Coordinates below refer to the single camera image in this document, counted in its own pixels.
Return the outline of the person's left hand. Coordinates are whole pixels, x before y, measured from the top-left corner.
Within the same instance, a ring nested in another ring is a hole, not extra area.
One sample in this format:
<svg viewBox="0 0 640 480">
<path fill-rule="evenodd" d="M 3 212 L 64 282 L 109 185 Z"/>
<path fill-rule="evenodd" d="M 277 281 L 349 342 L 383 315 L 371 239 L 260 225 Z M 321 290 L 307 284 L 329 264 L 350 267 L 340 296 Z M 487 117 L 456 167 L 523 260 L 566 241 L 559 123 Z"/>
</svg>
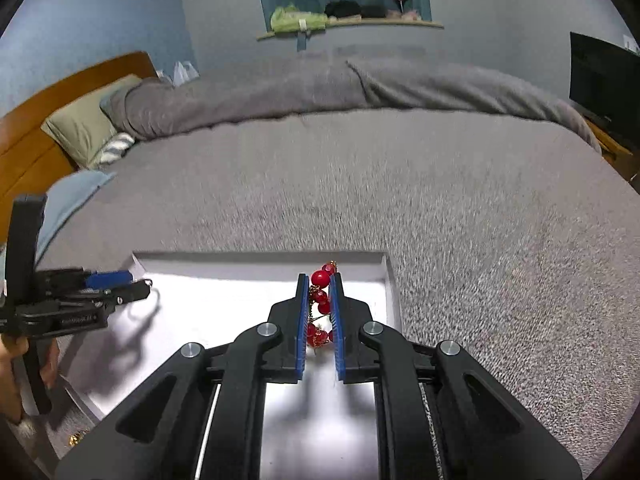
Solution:
<svg viewBox="0 0 640 480">
<path fill-rule="evenodd" d="M 1 416 L 11 424 L 17 425 L 23 418 L 23 389 L 28 385 L 22 357 L 29 349 L 26 337 L 1 335 Z M 44 355 L 44 362 L 40 368 L 40 378 L 43 385 L 52 389 L 58 378 L 58 361 L 60 347 L 53 338 Z"/>
</svg>

